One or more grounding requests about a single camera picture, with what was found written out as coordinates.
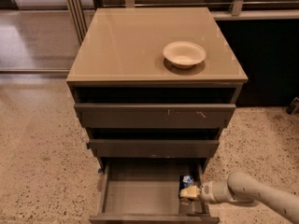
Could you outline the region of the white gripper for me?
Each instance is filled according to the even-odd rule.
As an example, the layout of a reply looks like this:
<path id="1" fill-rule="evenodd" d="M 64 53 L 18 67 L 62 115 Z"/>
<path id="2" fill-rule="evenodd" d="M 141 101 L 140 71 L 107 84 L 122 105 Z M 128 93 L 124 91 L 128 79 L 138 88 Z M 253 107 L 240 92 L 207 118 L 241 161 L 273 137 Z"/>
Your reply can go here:
<path id="1" fill-rule="evenodd" d="M 179 192 L 180 198 L 200 200 L 205 203 L 228 203 L 233 197 L 225 180 L 209 181 L 200 186 L 190 186 Z"/>

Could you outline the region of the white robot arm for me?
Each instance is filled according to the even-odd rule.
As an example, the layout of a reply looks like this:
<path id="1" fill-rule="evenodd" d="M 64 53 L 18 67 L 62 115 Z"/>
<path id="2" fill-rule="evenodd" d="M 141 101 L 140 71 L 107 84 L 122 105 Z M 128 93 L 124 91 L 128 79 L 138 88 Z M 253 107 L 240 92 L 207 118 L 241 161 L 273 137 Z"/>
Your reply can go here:
<path id="1" fill-rule="evenodd" d="M 298 196 L 269 187 L 241 172 L 234 172 L 224 180 L 209 181 L 199 186 L 194 184 L 189 175 L 184 175 L 180 179 L 178 196 L 185 202 L 234 205 L 259 202 L 288 219 L 292 224 L 299 224 Z"/>

